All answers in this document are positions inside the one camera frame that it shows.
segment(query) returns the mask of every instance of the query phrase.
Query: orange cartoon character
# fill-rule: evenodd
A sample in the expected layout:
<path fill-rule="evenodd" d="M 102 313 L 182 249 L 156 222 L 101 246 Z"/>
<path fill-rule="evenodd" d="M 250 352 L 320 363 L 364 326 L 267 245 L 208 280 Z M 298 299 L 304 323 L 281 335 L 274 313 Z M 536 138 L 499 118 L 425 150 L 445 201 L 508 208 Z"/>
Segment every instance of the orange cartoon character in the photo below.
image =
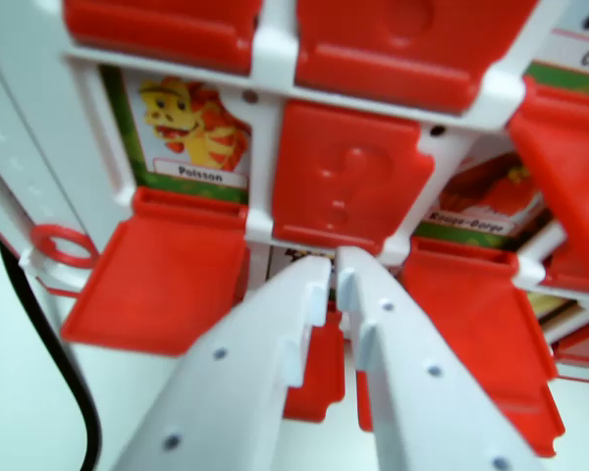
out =
<path fill-rule="evenodd" d="M 248 125 L 237 120 L 218 92 L 200 82 L 147 80 L 139 91 L 144 121 L 174 152 L 187 152 L 193 165 L 232 171 L 248 147 Z"/>
<path fill-rule="evenodd" d="M 488 206 L 496 213 L 513 216 L 523 211 L 539 194 L 539 188 L 523 166 L 509 170 L 507 176 L 489 188 L 478 206 Z"/>

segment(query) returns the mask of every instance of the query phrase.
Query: cartoon character card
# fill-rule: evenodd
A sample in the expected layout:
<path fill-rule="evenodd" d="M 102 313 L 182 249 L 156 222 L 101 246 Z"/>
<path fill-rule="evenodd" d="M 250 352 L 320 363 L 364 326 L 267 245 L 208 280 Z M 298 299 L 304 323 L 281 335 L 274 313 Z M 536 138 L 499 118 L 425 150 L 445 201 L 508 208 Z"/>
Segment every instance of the cartoon character card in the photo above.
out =
<path fill-rule="evenodd" d="M 137 184 L 246 203 L 250 127 L 208 83 L 102 66 Z"/>
<path fill-rule="evenodd" d="M 502 136 L 478 139 L 416 231 L 487 247 L 511 247 L 534 231 L 546 206 L 534 179 Z"/>

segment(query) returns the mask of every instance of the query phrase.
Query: red plastic tile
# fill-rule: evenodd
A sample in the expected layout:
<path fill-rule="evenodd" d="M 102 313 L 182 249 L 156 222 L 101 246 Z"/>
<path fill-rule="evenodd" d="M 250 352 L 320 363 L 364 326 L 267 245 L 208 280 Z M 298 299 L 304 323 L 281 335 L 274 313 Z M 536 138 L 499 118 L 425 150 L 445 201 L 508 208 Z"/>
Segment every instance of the red plastic tile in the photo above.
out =
<path fill-rule="evenodd" d="M 555 357 L 562 363 L 589 367 L 589 325 L 559 340 Z"/>
<path fill-rule="evenodd" d="M 248 74 L 260 0 L 65 0 L 80 42 Z"/>
<path fill-rule="evenodd" d="M 546 262 L 542 285 L 589 292 L 589 270 L 569 243 L 557 248 Z"/>
<path fill-rule="evenodd" d="M 273 235 L 381 251 L 434 171 L 418 123 L 302 102 L 286 107 Z"/>
<path fill-rule="evenodd" d="M 542 456 L 564 427 L 547 382 L 557 375 L 527 297 L 511 278 L 514 254 L 414 238 L 401 281 L 519 433 Z M 370 430 L 366 377 L 359 373 L 358 417 Z"/>
<path fill-rule="evenodd" d="M 345 396 L 345 341 L 341 313 L 330 310 L 323 327 L 312 328 L 301 388 L 290 388 L 284 417 L 322 422 L 327 408 Z"/>
<path fill-rule="evenodd" d="M 112 235 L 61 334 L 180 355 L 232 307 L 245 209 L 140 188 L 134 211 Z"/>
<path fill-rule="evenodd" d="M 485 71 L 506 54 L 535 4 L 298 0 L 296 82 L 459 113 L 471 105 Z"/>
<path fill-rule="evenodd" d="M 526 86 L 510 137 L 589 272 L 589 95 Z"/>

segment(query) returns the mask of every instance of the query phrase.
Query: red plastic door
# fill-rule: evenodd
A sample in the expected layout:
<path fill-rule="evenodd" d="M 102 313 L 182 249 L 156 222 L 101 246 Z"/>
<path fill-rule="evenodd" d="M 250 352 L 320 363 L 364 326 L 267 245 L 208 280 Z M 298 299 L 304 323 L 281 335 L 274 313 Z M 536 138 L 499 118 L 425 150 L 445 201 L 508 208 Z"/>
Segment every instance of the red plastic door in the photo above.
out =
<path fill-rule="evenodd" d="M 244 206 L 141 188 L 61 330 L 66 340 L 181 355 L 229 312 Z"/>
<path fill-rule="evenodd" d="M 400 281 L 458 359 L 542 456 L 564 427 L 547 382 L 554 360 L 525 293 L 511 282 L 513 253 L 414 238 Z M 371 427 L 366 379 L 358 416 Z"/>
<path fill-rule="evenodd" d="M 536 0 L 298 0 L 296 82 L 459 113 Z"/>
<path fill-rule="evenodd" d="M 287 105 L 273 235 L 382 250 L 434 171 L 416 122 L 310 103 Z"/>
<path fill-rule="evenodd" d="M 510 137 L 589 272 L 589 95 L 526 85 Z"/>

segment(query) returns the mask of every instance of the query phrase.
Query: printed label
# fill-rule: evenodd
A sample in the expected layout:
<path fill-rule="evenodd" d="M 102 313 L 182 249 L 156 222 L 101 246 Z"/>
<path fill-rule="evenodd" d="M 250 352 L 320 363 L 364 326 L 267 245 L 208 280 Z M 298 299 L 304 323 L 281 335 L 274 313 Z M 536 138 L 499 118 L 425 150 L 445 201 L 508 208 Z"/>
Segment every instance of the printed label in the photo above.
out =
<path fill-rule="evenodd" d="M 155 172 L 158 174 L 171 175 L 181 179 L 224 184 L 234 188 L 246 188 L 248 185 L 247 178 L 244 175 L 180 164 L 174 160 L 155 158 L 154 166 Z"/>
<path fill-rule="evenodd" d="M 538 83 L 589 95 L 589 0 L 569 3 L 525 73 Z"/>
<path fill-rule="evenodd" d="M 246 203 L 250 127 L 208 83 L 102 66 L 139 185 Z"/>
<path fill-rule="evenodd" d="M 589 37 L 555 29 L 537 61 L 589 74 Z"/>
<path fill-rule="evenodd" d="M 478 219 L 472 216 L 463 216 L 462 214 L 441 210 L 430 211 L 426 221 L 441 224 L 443 226 L 470 229 L 472 231 L 480 231 L 481 233 L 496 234 L 500 236 L 509 234 L 514 228 L 514 224 L 510 223 Z"/>

